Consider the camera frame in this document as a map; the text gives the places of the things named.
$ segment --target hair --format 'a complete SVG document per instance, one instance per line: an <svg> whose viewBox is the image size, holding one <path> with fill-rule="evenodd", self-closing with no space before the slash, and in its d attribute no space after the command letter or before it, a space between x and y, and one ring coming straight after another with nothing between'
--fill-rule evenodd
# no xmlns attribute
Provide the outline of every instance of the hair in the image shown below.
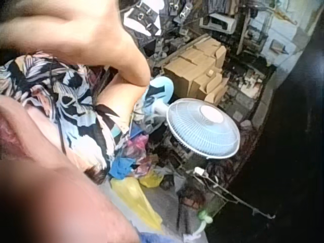
<svg viewBox="0 0 324 243"><path fill-rule="evenodd" d="M85 170L86 176L88 176L94 183L97 185L101 185L107 176L107 170L100 170L99 172L96 170L96 168L93 166L90 169Z"/></svg>

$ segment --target person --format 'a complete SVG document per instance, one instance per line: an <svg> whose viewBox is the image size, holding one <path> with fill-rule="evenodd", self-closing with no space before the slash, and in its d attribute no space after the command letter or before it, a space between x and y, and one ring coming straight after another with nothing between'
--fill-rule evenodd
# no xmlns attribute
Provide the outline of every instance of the person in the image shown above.
<svg viewBox="0 0 324 243"><path fill-rule="evenodd" d="M0 68L2 238L138 243L134 227L80 172L109 166L150 79L117 2L22 0L13 9L0 25L0 47L29 55ZM84 65L118 70L96 104Z"/></svg>
<svg viewBox="0 0 324 243"><path fill-rule="evenodd" d="M0 47L26 54L0 68L0 95L18 101L72 164L102 183L128 135L134 104L150 80L144 56L122 27L118 4L22 0L9 9ZM85 65L118 70L96 103ZM11 154L26 154L9 131L3 122L3 147Z"/></svg>

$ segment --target cardboard box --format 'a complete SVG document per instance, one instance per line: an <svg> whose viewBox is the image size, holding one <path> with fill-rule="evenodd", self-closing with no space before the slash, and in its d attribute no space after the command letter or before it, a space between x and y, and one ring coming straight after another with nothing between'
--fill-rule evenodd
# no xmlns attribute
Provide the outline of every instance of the cardboard box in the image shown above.
<svg viewBox="0 0 324 243"><path fill-rule="evenodd" d="M219 85L212 92L207 94L204 100L217 106L227 90L228 86Z"/></svg>
<svg viewBox="0 0 324 243"><path fill-rule="evenodd" d="M179 57L164 67L166 76L171 78L174 84L174 93L180 98L188 96L192 81L213 68L216 60L205 56L195 65Z"/></svg>
<svg viewBox="0 0 324 243"><path fill-rule="evenodd" d="M206 82L200 86L197 91L196 99L198 100L205 100L206 96L217 88L222 82L222 75L217 73L216 76L211 79L209 82Z"/></svg>
<svg viewBox="0 0 324 243"><path fill-rule="evenodd" d="M214 100L214 105L218 105L219 102L221 102L223 96L226 94L228 90L228 86L225 86L216 96L215 100Z"/></svg>
<svg viewBox="0 0 324 243"><path fill-rule="evenodd" d="M224 46L221 46L217 51L216 51L216 67L217 68L222 68L224 61L225 61L225 56L226 56L226 48Z"/></svg>
<svg viewBox="0 0 324 243"><path fill-rule="evenodd" d="M201 62L205 60L206 55L200 50L191 48L185 51L184 53L180 54L180 57L195 65L199 65Z"/></svg>
<svg viewBox="0 0 324 243"><path fill-rule="evenodd" d="M211 87L217 86L221 83L222 81L222 75L217 72L218 69L213 67L209 71L207 71L204 75L199 76L198 78L194 79L190 90L188 92L188 97L189 98L196 98L198 94L198 90L200 89L201 86L205 87L206 83L210 83L209 85L206 84L206 89L208 87L208 90L206 90L206 93L211 91Z"/></svg>
<svg viewBox="0 0 324 243"><path fill-rule="evenodd" d="M195 49L202 51L205 55L215 57L215 53L220 48L221 44L217 40L210 38L193 46Z"/></svg>

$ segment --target yellow plastic bag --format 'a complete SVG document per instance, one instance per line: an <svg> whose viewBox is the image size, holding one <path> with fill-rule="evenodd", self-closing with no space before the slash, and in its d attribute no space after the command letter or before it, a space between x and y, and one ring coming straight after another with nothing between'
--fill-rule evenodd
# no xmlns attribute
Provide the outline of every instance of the yellow plastic bag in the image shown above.
<svg viewBox="0 0 324 243"><path fill-rule="evenodd" d="M158 175L154 170L149 170L149 172L139 179L140 183L147 188L153 188L160 186L164 175Z"/></svg>
<svg viewBox="0 0 324 243"><path fill-rule="evenodd" d="M111 187L117 195L133 210L148 226L161 230L162 218L152 208L144 195L138 180L126 177L123 180L111 179Z"/></svg>

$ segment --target skin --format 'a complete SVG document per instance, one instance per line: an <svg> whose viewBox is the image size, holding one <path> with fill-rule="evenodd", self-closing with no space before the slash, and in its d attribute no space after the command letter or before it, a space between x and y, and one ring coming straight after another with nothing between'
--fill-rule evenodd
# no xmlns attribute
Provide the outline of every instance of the skin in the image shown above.
<svg viewBox="0 0 324 243"><path fill-rule="evenodd" d="M125 122L149 83L146 60L122 28L113 0L19 1L0 26L0 47L115 67L119 74L98 103ZM24 154L10 154L5 158L9 163L0 163L0 183L10 185L12 200L27 210L37 241L139 242L122 213L77 168L73 155L60 151L58 132L45 118L0 96L0 119L15 133Z"/></svg>

